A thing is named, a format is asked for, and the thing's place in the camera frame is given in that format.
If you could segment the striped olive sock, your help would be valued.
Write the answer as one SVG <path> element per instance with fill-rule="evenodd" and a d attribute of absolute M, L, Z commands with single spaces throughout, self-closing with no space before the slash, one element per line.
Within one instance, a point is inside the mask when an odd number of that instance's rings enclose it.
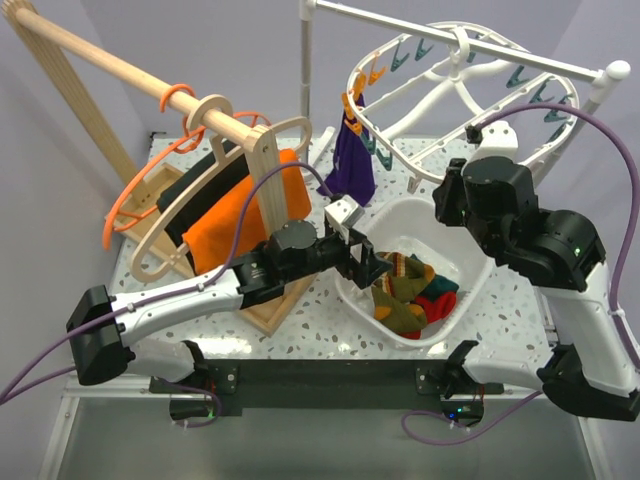
<path fill-rule="evenodd" d="M 426 314 L 414 300 L 427 284 L 424 278 L 385 276 L 376 280 L 371 287 L 374 319 L 396 334 L 424 329 Z"/>
<path fill-rule="evenodd" d="M 392 298 L 409 302 L 419 296 L 434 280 L 435 270 L 429 264 L 399 252 L 379 252 L 392 268 L 379 277 L 374 285 Z"/>

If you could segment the red santa sock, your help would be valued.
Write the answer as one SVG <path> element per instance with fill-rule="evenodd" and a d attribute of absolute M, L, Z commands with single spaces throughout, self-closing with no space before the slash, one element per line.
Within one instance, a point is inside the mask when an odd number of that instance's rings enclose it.
<path fill-rule="evenodd" d="M 409 340 L 419 340 L 422 336 L 421 330 L 415 330 L 410 332 L 399 332 L 398 335 L 402 338 Z"/>
<path fill-rule="evenodd" d="M 454 292 L 443 293 L 435 300 L 417 296 L 414 299 L 414 303 L 423 309 L 427 323 L 431 324 L 446 318 L 454 310 L 457 296 Z"/>

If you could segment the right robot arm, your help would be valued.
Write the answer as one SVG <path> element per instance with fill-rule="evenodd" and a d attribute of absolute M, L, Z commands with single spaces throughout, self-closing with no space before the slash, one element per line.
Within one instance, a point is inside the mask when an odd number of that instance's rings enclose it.
<path fill-rule="evenodd" d="M 533 387 L 575 416 L 635 421 L 639 347 L 610 290 L 594 224 L 540 208 L 531 171 L 500 156 L 452 159 L 433 200 L 438 222 L 465 228 L 496 265 L 526 278 L 568 334 L 533 373 Z"/>

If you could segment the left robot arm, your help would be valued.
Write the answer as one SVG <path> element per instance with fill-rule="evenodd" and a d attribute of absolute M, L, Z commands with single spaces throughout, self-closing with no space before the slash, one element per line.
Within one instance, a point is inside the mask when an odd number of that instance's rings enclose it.
<path fill-rule="evenodd" d="M 320 238 L 311 223 L 294 220 L 229 265 L 197 277 L 118 295 L 92 287 L 66 324 L 78 381 L 94 386 L 129 373 L 196 392 L 207 380 L 199 347 L 164 343 L 153 334 L 203 315 L 264 304 L 283 295 L 286 285 L 328 269 L 364 289 L 391 268 L 355 229 L 328 228 Z"/>

